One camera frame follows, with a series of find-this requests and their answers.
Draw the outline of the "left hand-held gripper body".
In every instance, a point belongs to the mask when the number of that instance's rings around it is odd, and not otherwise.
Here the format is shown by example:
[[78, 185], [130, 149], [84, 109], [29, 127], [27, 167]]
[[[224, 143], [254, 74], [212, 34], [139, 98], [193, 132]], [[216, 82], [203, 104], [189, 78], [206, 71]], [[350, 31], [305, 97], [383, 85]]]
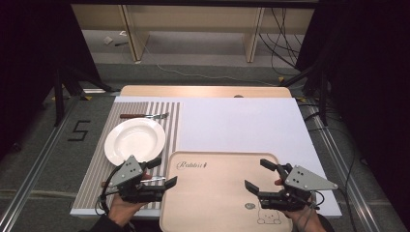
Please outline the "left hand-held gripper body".
[[135, 156], [130, 156], [117, 167], [117, 171], [108, 181], [108, 186], [127, 202], [161, 202], [165, 192], [164, 186], [146, 186], [141, 183], [142, 177], [146, 174], [147, 162], [139, 162]]

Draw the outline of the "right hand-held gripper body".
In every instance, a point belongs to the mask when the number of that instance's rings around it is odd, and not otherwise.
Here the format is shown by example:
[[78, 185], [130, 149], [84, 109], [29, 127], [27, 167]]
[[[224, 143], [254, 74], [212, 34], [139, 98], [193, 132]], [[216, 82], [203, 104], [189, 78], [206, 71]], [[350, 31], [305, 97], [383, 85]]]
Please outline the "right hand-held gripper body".
[[263, 209], [300, 211], [315, 191], [338, 189], [338, 185], [307, 170], [301, 165], [277, 164], [282, 189], [279, 192], [259, 191], [257, 198]]

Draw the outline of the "wooden-handled metal cutlery piece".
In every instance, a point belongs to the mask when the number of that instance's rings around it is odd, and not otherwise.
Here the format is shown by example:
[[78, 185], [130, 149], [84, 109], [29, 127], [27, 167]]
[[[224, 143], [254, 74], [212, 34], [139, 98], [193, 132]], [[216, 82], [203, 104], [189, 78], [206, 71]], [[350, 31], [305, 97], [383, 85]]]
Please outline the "wooden-handled metal cutlery piece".
[[142, 177], [141, 183], [142, 184], [149, 184], [149, 183], [156, 183], [156, 182], [161, 182], [165, 181], [166, 178], [163, 176], [151, 176], [151, 175], [145, 175]]

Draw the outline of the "person's right hand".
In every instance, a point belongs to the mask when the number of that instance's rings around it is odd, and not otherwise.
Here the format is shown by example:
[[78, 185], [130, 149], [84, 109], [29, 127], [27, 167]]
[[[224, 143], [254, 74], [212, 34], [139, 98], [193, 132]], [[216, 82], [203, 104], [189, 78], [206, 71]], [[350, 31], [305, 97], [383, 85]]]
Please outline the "person's right hand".
[[307, 205], [300, 211], [283, 211], [283, 213], [292, 219], [298, 232], [327, 232], [316, 211]]

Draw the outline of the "person's left hand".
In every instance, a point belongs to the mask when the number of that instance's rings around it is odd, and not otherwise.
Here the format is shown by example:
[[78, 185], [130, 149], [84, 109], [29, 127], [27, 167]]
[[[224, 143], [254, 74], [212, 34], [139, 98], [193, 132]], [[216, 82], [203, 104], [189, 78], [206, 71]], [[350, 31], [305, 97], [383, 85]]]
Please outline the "person's left hand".
[[107, 217], [116, 225], [123, 228], [145, 205], [147, 205], [147, 202], [131, 203], [124, 201], [118, 193], [115, 193]]

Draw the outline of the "white round plate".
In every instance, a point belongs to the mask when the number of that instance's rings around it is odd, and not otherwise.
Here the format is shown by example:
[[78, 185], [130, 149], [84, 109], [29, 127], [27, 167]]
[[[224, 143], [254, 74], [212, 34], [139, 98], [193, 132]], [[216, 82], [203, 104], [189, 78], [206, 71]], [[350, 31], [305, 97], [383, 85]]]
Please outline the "white round plate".
[[164, 128], [156, 121], [134, 118], [111, 130], [103, 145], [106, 158], [120, 165], [130, 156], [139, 162], [156, 158], [165, 144]]

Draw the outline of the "grey striped placemat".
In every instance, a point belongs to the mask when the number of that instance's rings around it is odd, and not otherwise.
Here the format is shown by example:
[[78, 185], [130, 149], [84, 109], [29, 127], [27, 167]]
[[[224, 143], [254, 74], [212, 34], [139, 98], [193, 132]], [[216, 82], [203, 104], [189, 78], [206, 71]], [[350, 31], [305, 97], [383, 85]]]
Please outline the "grey striped placemat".
[[167, 113], [165, 119], [159, 119], [158, 123], [164, 128], [165, 143], [160, 153], [161, 165], [148, 171], [153, 176], [165, 176], [168, 156], [177, 147], [178, 127], [180, 126], [180, 110], [183, 104], [177, 101], [115, 101], [109, 112], [107, 121], [102, 130], [101, 138], [98, 142], [96, 151], [91, 159], [83, 182], [80, 186], [77, 197], [71, 209], [72, 216], [90, 217], [103, 210], [96, 209], [98, 196], [102, 193], [102, 182], [107, 179], [115, 165], [105, 156], [103, 145], [108, 134], [124, 119], [121, 114], [144, 113], [144, 114], [163, 114]]

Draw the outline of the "beige tray with bear print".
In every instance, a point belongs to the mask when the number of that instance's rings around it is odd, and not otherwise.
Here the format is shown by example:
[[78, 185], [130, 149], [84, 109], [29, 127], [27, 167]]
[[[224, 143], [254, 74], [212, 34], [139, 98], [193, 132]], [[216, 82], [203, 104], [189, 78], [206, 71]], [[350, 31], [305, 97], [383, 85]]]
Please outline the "beige tray with bear print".
[[162, 199], [162, 232], [291, 232], [290, 219], [263, 209], [245, 187], [249, 181], [262, 191], [280, 191], [278, 173], [263, 167], [262, 159], [278, 161], [267, 153], [172, 154], [166, 177], [177, 184]]

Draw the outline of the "white board sheet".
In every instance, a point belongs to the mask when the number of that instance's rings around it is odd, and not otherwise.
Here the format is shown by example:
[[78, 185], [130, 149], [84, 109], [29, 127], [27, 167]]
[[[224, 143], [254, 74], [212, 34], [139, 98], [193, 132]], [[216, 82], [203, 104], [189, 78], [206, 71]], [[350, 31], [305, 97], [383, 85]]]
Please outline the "white board sheet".
[[270, 153], [281, 163], [325, 175], [293, 98], [118, 97], [114, 101], [181, 102], [174, 152]]

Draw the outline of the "black metal stand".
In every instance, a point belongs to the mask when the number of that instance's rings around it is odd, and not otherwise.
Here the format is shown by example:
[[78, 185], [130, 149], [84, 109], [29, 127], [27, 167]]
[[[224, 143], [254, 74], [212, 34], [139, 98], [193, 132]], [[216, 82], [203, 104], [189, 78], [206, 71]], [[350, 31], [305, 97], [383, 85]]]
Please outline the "black metal stand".
[[89, 82], [108, 93], [119, 92], [119, 89], [104, 84], [98, 74], [91, 75], [68, 65], [60, 66], [54, 74], [55, 127], [59, 126], [65, 117], [63, 89], [66, 89], [71, 96], [81, 97], [85, 94], [84, 89], [80, 85], [81, 81]]
[[313, 97], [315, 94], [318, 95], [319, 98], [319, 106], [318, 106], [318, 116], [324, 126], [328, 125], [327, 118], [326, 118], [326, 100], [327, 100], [327, 89], [328, 89], [328, 82], [326, 79], [326, 74], [323, 71], [320, 64], [316, 63], [312, 66], [306, 68], [305, 70], [301, 71], [300, 73], [294, 75], [290, 79], [282, 81], [279, 86], [280, 87], [289, 87], [298, 81], [306, 78], [306, 82], [303, 86], [302, 92], [307, 97]]

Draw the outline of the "light wooden table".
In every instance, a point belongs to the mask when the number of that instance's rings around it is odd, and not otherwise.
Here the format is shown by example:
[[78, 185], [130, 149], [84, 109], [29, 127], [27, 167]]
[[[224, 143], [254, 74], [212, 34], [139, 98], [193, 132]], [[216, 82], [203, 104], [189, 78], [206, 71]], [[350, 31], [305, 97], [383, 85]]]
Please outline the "light wooden table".
[[121, 97], [291, 98], [285, 87], [127, 85]]

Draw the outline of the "light wooden shelf unit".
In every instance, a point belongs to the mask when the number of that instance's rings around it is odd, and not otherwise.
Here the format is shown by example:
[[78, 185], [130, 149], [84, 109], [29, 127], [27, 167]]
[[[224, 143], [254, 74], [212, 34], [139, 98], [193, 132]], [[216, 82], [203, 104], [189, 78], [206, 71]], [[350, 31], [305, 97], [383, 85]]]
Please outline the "light wooden shelf unit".
[[142, 59], [151, 32], [168, 31], [241, 33], [251, 63], [259, 34], [304, 35], [313, 15], [310, 9], [289, 8], [73, 4], [72, 9], [83, 30], [125, 31], [135, 62]]

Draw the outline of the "wooden-handled metal fork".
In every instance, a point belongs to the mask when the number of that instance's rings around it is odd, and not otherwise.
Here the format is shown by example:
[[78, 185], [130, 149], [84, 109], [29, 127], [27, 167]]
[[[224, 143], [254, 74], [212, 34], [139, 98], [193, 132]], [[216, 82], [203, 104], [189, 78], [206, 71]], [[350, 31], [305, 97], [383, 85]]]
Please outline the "wooden-handled metal fork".
[[148, 119], [165, 119], [169, 116], [169, 112], [160, 114], [120, 114], [121, 119], [133, 119], [133, 118], [148, 118]]

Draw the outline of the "aluminium floor rail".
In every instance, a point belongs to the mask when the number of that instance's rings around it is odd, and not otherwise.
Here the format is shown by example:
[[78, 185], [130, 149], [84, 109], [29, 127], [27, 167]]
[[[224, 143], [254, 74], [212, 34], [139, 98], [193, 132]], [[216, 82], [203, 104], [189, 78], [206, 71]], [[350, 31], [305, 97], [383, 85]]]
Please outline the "aluminium floor rail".
[[25, 203], [27, 202], [31, 191], [38, 182], [51, 153], [53, 152], [63, 130], [65, 129], [73, 109], [77, 106], [79, 98], [72, 97], [68, 100], [67, 105], [63, 107], [63, 116], [58, 119], [52, 127], [42, 149], [36, 154], [36, 159], [30, 166], [23, 182], [15, 191], [12, 192], [12, 199], [4, 214], [0, 217], [0, 232], [10, 232], [15, 225]]
[[299, 108], [326, 174], [328, 177], [331, 177], [331, 172], [337, 174], [337, 203], [344, 212], [343, 216], [348, 219], [350, 228], [353, 232], [381, 232], [356, 176], [356, 171], [361, 170], [362, 165], [350, 135], [337, 126], [324, 126], [319, 119], [316, 104], [301, 103]]

